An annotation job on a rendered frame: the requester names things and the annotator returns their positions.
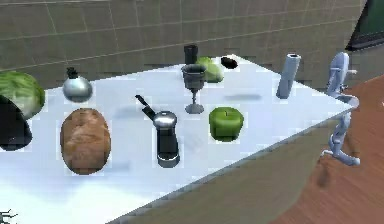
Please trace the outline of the green apple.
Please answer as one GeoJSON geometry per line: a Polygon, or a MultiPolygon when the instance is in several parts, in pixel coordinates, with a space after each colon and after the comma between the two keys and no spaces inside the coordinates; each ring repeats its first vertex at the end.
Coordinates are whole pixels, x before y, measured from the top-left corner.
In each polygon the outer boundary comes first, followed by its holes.
{"type": "Polygon", "coordinates": [[[216,107],[209,114],[210,134],[213,139],[231,142],[239,137],[244,116],[232,107],[216,107]]]}

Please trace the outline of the white top kitchen counter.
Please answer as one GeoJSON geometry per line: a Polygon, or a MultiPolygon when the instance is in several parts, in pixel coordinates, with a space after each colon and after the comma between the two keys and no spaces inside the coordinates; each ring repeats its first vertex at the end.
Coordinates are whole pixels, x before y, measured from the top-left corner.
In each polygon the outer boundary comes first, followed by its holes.
{"type": "Polygon", "coordinates": [[[97,80],[88,106],[105,117],[112,153],[98,173],[80,176],[60,153],[62,121],[77,109],[61,89],[49,89],[42,111],[30,120],[32,142],[24,149],[0,149],[0,211],[11,210],[15,224],[105,224],[171,192],[179,193],[313,126],[350,111],[342,103],[295,83],[288,99],[276,96],[279,74],[245,59],[225,69],[220,83],[207,84],[197,101],[205,111],[189,115],[192,101],[178,65],[97,80]],[[176,114],[180,163],[162,168],[156,159],[156,134],[135,96],[155,110],[176,114]],[[232,107],[244,116],[239,137],[212,138],[209,114],[232,107]]]}

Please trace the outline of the small green lettuce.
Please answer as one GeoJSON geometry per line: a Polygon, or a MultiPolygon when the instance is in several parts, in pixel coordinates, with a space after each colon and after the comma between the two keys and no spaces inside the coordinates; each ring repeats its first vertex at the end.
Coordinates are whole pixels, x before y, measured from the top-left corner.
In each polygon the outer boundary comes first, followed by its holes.
{"type": "Polygon", "coordinates": [[[197,64],[203,65],[206,68],[205,81],[208,83],[219,83],[223,80],[223,73],[221,69],[209,57],[199,57],[196,61],[197,64]]]}

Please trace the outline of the dark green window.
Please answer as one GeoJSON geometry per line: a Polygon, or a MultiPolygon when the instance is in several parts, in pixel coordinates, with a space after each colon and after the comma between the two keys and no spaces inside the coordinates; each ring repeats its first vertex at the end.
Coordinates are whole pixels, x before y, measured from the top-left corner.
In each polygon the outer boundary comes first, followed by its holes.
{"type": "Polygon", "coordinates": [[[367,0],[346,46],[357,51],[384,44],[384,0],[367,0]]]}

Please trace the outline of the grey tall vase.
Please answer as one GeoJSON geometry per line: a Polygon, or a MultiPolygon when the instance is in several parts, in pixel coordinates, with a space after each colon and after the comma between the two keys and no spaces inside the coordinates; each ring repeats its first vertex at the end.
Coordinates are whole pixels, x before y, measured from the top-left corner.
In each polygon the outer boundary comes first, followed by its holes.
{"type": "Polygon", "coordinates": [[[278,84],[276,96],[280,99],[288,99],[295,76],[297,74],[301,56],[294,53],[286,55],[285,63],[281,72],[281,78],[278,84]]]}

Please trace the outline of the brown bread loaf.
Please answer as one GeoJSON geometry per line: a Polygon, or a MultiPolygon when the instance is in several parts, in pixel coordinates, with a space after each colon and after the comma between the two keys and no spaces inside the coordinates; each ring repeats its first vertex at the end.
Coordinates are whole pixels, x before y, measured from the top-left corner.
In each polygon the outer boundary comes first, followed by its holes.
{"type": "Polygon", "coordinates": [[[64,163],[72,172],[90,175],[100,171],[111,152],[106,120],[93,108],[74,110],[61,125],[60,146],[64,163]]]}

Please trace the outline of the silver round kettle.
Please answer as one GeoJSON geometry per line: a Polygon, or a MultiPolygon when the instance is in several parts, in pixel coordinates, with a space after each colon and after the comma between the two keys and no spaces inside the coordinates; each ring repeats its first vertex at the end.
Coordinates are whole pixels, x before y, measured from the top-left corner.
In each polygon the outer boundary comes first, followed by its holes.
{"type": "Polygon", "coordinates": [[[65,98],[75,103],[88,101],[93,94],[91,83],[86,78],[80,76],[74,67],[67,67],[66,74],[67,79],[62,86],[65,98]]]}

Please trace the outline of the green lettuce head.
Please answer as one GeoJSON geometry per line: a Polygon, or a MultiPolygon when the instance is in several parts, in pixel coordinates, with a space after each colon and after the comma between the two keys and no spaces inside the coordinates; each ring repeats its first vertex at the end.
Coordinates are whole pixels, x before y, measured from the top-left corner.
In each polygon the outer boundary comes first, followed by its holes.
{"type": "Polygon", "coordinates": [[[38,114],[45,104],[44,89],[33,76],[24,72],[0,72],[0,95],[10,99],[26,120],[38,114]]]}

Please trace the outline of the black oval dish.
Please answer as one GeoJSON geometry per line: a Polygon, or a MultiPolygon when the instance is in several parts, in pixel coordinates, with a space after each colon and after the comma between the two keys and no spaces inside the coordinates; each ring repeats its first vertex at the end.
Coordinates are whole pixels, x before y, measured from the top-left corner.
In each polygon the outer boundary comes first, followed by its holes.
{"type": "Polygon", "coordinates": [[[234,59],[228,57],[222,57],[221,64],[227,69],[235,69],[238,66],[238,63],[234,59]]]}

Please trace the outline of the black round pan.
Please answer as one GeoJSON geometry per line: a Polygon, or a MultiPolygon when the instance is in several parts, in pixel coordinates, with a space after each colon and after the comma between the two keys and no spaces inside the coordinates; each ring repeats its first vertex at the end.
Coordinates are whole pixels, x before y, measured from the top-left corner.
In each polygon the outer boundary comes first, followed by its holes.
{"type": "Polygon", "coordinates": [[[0,95],[0,148],[16,151],[32,140],[30,127],[21,110],[8,98],[0,95]]]}

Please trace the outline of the pale grey chair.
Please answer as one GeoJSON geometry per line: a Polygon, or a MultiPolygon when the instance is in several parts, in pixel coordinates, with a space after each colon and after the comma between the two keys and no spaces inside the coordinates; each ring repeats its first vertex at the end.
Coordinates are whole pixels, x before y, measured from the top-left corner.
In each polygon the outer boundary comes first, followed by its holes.
{"type": "MultiPolygon", "coordinates": [[[[349,69],[349,62],[350,59],[347,53],[339,52],[335,55],[330,63],[326,94],[356,109],[359,106],[359,99],[353,95],[343,94],[343,91],[346,89],[344,81],[347,75],[357,73],[356,70],[349,69]]],[[[340,117],[339,123],[329,137],[329,148],[323,150],[321,155],[324,156],[325,154],[329,154],[347,166],[358,166],[360,164],[360,159],[357,156],[348,155],[342,150],[350,123],[350,112],[343,114],[340,117]]]]}

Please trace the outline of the grey metal goblet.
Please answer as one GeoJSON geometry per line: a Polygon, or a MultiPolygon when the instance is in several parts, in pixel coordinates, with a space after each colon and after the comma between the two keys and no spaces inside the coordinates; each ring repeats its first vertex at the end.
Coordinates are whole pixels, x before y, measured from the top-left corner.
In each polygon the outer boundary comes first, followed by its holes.
{"type": "Polygon", "coordinates": [[[188,114],[201,114],[204,107],[196,102],[196,94],[204,87],[206,67],[188,64],[181,68],[185,88],[192,92],[192,103],[185,107],[188,114]]]}

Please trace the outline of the black cylinder cup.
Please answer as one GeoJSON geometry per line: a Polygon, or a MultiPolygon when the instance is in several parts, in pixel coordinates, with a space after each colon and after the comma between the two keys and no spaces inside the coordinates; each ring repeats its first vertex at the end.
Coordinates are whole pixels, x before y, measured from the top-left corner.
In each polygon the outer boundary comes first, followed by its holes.
{"type": "Polygon", "coordinates": [[[194,64],[197,61],[198,46],[191,44],[184,47],[184,59],[186,64],[194,64]]]}

